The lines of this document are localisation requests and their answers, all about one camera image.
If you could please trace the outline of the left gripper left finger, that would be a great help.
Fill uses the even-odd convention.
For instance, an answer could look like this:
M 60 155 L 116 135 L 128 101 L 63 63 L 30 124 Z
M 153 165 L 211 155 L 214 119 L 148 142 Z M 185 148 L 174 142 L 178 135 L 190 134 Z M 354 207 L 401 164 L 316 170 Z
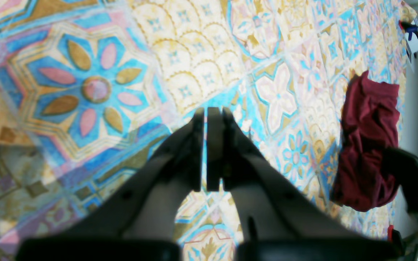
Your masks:
M 203 108 L 146 164 L 71 228 L 25 240 L 17 261 L 180 261 L 171 241 L 180 204 L 201 188 Z

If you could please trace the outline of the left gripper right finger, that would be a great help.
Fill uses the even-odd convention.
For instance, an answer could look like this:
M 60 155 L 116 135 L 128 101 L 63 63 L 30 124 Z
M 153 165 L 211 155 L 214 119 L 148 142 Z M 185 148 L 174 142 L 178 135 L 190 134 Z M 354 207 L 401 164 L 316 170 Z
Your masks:
M 207 110 L 207 189 L 231 193 L 243 241 L 235 261 L 391 261 L 388 241 L 348 230 L 264 158 L 224 107 Z

